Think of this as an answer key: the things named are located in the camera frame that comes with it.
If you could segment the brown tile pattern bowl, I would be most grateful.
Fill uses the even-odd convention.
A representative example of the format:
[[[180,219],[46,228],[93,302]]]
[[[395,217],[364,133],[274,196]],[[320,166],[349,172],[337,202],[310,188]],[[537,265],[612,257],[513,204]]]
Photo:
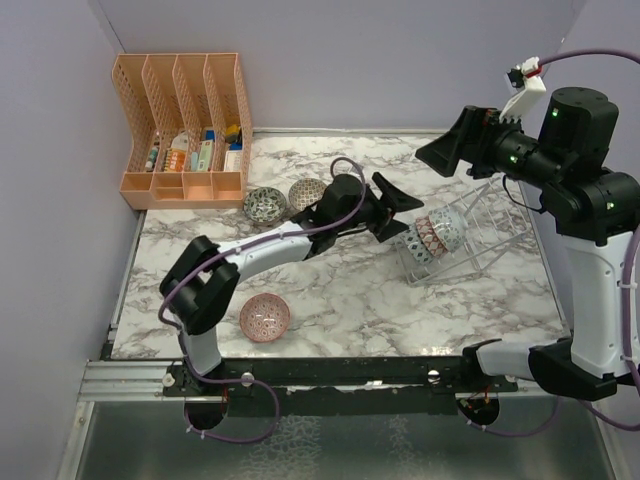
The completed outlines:
[[[322,198],[326,188],[327,185],[317,178],[297,180],[289,189],[289,203],[295,211],[303,211],[318,202]]]

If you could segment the red geometric pattern bowl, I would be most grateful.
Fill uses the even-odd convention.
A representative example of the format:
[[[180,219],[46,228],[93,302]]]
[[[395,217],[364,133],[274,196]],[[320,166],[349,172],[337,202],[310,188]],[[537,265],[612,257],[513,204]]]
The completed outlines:
[[[428,216],[417,218],[415,226],[422,243],[434,258],[439,259],[448,253]]]

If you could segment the red circle pattern bowl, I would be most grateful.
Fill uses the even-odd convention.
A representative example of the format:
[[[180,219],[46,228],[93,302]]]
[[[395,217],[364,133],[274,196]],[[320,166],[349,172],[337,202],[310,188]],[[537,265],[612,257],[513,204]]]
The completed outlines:
[[[288,304],[278,295],[262,293],[251,297],[239,314],[239,326],[244,335],[256,343],[273,342],[280,338],[291,322]]]

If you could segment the blue triangle pattern bowl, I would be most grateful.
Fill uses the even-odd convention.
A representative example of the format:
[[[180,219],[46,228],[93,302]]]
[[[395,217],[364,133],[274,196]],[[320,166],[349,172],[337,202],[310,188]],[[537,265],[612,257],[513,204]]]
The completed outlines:
[[[437,238],[448,252],[454,253],[463,246],[468,223],[460,209],[447,205],[431,210],[428,217]]]

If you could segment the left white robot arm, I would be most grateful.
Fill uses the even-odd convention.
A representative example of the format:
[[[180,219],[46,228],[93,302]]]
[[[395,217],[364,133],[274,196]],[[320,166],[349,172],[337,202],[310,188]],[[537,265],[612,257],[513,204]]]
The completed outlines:
[[[277,266],[314,258],[347,233],[369,231],[384,242],[407,230],[396,214],[419,209],[423,202],[379,173],[372,180],[376,191],[353,175],[337,175],[319,201],[277,228],[227,243],[199,236],[188,244],[160,284],[158,317],[178,331],[189,365],[186,382],[195,392],[210,394],[220,385],[216,326],[240,283]]]

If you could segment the blue floral pattern bowl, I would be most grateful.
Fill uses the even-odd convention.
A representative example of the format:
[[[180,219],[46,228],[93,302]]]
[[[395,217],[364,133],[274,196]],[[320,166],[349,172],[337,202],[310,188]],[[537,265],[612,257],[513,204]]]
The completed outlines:
[[[412,258],[423,266],[431,264],[435,258],[422,242],[422,239],[414,225],[400,234],[402,243],[411,254]]]

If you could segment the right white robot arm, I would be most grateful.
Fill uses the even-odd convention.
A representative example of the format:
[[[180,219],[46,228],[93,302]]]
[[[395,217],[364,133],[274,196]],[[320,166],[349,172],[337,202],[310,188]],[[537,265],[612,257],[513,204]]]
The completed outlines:
[[[558,396],[595,401],[638,379],[639,334],[631,295],[639,240],[639,185],[605,167],[619,110],[585,87],[555,90],[537,137],[495,110],[463,109],[454,126],[416,157],[444,177],[501,173],[540,192],[567,252],[573,333],[547,345],[493,340],[467,347],[461,383],[481,391],[495,376],[537,383]]]

